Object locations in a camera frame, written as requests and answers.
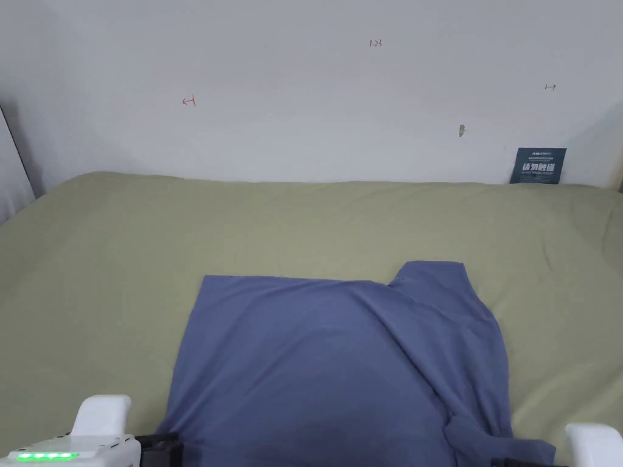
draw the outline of red handwriting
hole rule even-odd
[[[194,94],[193,94],[193,98],[192,98],[192,99],[182,99],[182,104],[184,104],[184,105],[188,105],[188,103],[189,103],[189,102],[192,102],[192,103],[193,103],[193,105],[194,105],[195,107],[197,107],[197,105],[196,105],[196,104],[195,104],[195,102],[194,102]]]

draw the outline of green bed sheet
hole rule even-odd
[[[513,427],[568,461],[566,422],[623,430],[623,196],[587,186],[233,183],[94,173],[0,227],[0,453],[93,394],[164,414],[206,274],[389,281],[465,263],[498,319]]]

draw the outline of bed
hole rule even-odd
[[[234,183],[100,172],[0,228],[0,451],[70,430],[92,394],[164,415],[201,280],[386,283],[462,262],[500,323],[516,436],[623,430],[623,196],[588,186]]]

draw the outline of blue t-shirt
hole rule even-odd
[[[551,464],[513,439],[500,328],[451,262],[371,281],[206,276],[160,432],[188,466]]]

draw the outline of black sign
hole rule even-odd
[[[566,148],[519,148],[510,182],[557,185],[566,152]]]

